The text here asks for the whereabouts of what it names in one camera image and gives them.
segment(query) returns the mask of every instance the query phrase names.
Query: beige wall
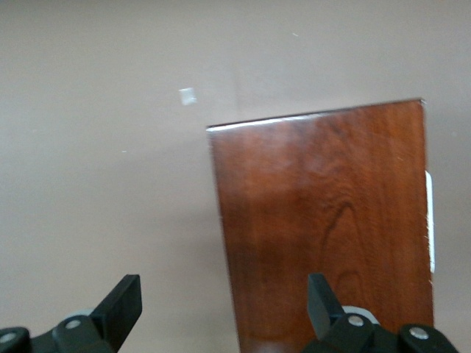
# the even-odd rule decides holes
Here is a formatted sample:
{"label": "beige wall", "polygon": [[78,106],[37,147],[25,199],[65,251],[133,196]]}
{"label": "beige wall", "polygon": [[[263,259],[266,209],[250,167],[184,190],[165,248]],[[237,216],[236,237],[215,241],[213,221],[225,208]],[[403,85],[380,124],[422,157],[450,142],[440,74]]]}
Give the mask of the beige wall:
{"label": "beige wall", "polygon": [[468,0],[0,1],[0,327],[38,335],[139,273],[123,353],[237,352],[205,126],[421,96],[436,326],[465,352],[470,18]]}

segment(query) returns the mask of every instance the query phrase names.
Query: white mark on wall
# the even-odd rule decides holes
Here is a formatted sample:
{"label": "white mark on wall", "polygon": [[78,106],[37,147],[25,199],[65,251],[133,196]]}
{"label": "white mark on wall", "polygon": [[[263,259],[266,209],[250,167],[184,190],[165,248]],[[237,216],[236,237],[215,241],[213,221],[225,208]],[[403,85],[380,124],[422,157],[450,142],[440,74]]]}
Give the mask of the white mark on wall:
{"label": "white mark on wall", "polygon": [[180,92],[180,100],[182,101],[183,105],[190,105],[198,102],[192,87],[182,88],[178,91]]}

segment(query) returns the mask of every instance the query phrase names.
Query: metal screw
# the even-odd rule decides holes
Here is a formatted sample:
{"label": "metal screw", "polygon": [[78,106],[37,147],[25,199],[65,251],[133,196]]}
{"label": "metal screw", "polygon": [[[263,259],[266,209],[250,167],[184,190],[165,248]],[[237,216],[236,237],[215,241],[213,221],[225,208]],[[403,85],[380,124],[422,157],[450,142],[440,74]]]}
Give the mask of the metal screw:
{"label": "metal screw", "polygon": [[428,339],[428,333],[424,329],[421,329],[420,327],[410,328],[409,333],[413,335],[415,338],[418,338],[420,340]]}
{"label": "metal screw", "polygon": [[74,329],[75,327],[80,326],[80,320],[72,320],[65,324],[66,329]]}
{"label": "metal screw", "polygon": [[0,337],[0,343],[10,342],[16,338],[16,334],[14,332],[6,333]]}
{"label": "metal screw", "polygon": [[348,322],[350,322],[353,326],[362,327],[365,323],[360,316],[351,315],[348,317]]}

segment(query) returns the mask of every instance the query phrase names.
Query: brown wooden surface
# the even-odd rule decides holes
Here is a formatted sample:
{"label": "brown wooden surface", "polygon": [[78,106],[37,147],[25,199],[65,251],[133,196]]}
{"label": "brown wooden surface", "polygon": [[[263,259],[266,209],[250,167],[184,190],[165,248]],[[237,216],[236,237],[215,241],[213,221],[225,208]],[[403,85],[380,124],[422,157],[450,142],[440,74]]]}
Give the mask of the brown wooden surface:
{"label": "brown wooden surface", "polygon": [[433,324],[420,100],[208,133],[242,353],[313,338],[311,272],[387,329]]}

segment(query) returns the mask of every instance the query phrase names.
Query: wooden board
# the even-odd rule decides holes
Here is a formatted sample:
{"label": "wooden board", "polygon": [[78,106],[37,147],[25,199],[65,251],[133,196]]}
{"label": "wooden board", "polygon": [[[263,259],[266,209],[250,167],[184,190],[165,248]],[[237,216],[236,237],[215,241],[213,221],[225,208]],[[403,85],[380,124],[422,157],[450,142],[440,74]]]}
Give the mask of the wooden board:
{"label": "wooden board", "polygon": [[314,337],[307,275],[382,326],[433,324],[420,100],[208,128],[242,353]]}

